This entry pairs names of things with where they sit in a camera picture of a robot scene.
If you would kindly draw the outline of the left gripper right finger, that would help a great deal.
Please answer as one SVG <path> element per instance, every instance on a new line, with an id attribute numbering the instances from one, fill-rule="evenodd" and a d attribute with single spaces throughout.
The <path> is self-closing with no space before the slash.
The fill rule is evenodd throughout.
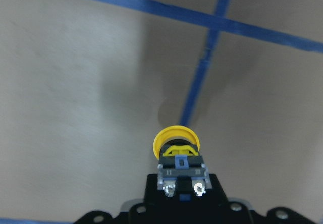
<path id="1" fill-rule="evenodd" d="M 229 199 L 215 174 L 210 174 L 212 189 L 186 211 L 184 223 L 313 223 L 312 220 L 286 207 L 257 213 L 247 202 Z"/>

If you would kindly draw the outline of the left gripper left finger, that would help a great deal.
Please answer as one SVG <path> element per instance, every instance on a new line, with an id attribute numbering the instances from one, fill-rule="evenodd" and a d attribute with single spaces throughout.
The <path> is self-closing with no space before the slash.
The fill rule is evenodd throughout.
<path id="1" fill-rule="evenodd" d="M 161 180 L 157 174 L 149 174 L 142 200 L 124 203 L 124 209 L 116 217 L 93 210 L 75 223 L 181 223 L 180 188 L 180 179 Z"/>

